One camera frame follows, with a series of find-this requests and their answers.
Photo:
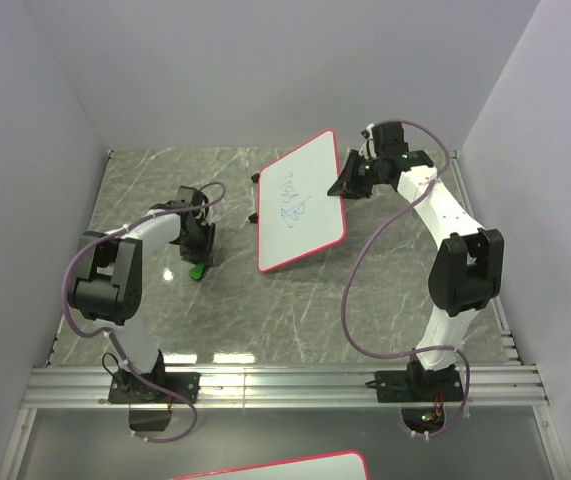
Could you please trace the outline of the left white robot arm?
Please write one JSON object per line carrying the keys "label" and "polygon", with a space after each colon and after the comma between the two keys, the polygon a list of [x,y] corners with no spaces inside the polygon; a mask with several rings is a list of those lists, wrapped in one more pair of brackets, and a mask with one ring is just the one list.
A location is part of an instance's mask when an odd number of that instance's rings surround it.
{"label": "left white robot arm", "polygon": [[88,231],[64,277],[67,309],[75,309],[98,328],[80,337],[103,334],[114,349],[116,389],[143,402],[155,402],[170,391],[162,352],[137,318],[143,296],[143,262],[167,246],[179,247],[190,264],[189,276],[201,280],[213,263],[216,225],[207,221],[210,202],[194,189],[184,198],[156,204],[146,214],[117,230]]}

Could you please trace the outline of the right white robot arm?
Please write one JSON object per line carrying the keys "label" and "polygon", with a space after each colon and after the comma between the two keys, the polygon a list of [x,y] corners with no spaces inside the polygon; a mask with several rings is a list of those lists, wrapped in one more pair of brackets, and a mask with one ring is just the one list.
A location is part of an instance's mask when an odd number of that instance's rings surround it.
{"label": "right white robot arm", "polygon": [[423,151],[366,158],[348,151],[330,196],[368,198],[376,185],[389,185],[422,220],[437,248],[428,275],[433,308],[425,333],[410,355],[406,386],[420,400],[458,380],[457,352],[478,313],[501,287],[504,237],[487,229],[456,200]]}

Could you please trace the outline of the green whiteboard eraser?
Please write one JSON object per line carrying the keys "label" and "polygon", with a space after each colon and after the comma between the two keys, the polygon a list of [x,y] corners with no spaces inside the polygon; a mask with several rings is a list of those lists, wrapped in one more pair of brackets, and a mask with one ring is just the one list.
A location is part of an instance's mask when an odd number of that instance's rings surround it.
{"label": "green whiteboard eraser", "polygon": [[206,263],[194,265],[189,271],[188,276],[191,280],[199,282],[204,279],[210,267]]}

